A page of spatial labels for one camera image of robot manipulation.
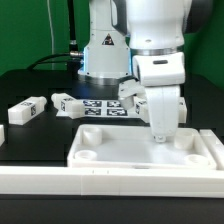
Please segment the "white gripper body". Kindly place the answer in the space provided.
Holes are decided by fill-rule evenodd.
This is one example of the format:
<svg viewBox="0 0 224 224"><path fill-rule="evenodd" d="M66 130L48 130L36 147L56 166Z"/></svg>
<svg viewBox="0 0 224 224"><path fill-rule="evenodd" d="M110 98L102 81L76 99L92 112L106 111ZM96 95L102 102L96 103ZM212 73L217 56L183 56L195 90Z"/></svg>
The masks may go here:
<svg viewBox="0 0 224 224"><path fill-rule="evenodd" d="M134 96L147 101L149 123L155 138L174 136L179 123L180 85L185 82L184 54L135 55L134 78L119 84L118 100L126 110Z"/></svg>

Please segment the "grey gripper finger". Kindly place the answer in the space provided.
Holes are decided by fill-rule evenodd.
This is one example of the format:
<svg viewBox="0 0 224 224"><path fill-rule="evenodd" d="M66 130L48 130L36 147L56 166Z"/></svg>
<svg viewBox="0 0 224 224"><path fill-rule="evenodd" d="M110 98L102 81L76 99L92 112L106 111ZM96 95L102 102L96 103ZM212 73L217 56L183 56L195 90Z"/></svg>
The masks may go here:
<svg viewBox="0 0 224 224"><path fill-rule="evenodd" d="M164 143L164 142L166 142L167 137L166 137L166 136L161 136L161 135L155 135L155 136L154 136L154 140L155 140L157 143Z"/></svg>

